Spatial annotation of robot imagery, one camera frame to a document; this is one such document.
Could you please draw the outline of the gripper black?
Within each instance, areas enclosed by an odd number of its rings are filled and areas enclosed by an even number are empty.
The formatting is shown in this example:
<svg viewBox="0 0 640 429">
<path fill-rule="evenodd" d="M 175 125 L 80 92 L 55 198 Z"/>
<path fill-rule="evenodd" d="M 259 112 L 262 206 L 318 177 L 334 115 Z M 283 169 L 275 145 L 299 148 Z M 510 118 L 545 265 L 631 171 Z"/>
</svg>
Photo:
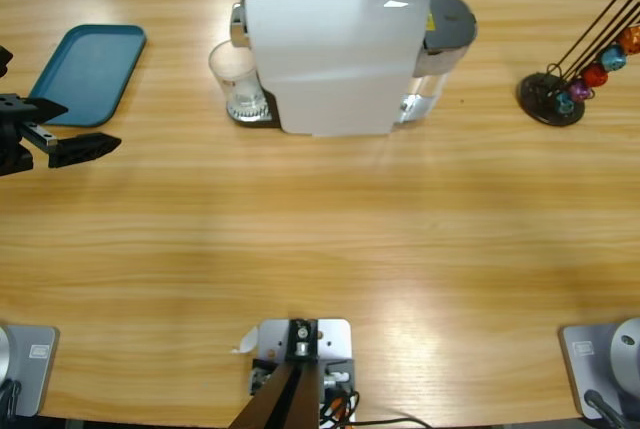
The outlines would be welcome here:
<svg viewBox="0 0 640 429">
<path fill-rule="evenodd" d="M 15 93 L 2 94 L 1 103 L 1 175 L 7 176 L 33 168 L 33 156 L 21 145 L 23 138 L 49 154 L 48 167 L 62 168 L 96 160 L 118 148 L 122 140 L 102 132 L 61 139 L 38 124 L 45 124 L 68 112 L 65 106 L 45 98 L 22 98 Z"/>
</svg>

